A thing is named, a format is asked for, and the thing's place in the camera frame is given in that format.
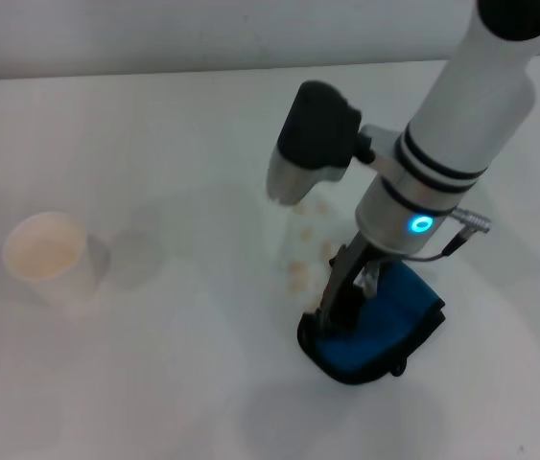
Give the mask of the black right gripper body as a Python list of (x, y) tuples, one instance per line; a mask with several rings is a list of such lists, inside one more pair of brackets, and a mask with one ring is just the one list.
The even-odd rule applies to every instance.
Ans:
[(329, 261), (332, 275), (357, 277), (368, 263), (376, 263), (385, 257), (385, 252), (357, 233), (349, 244), (343, 244)]

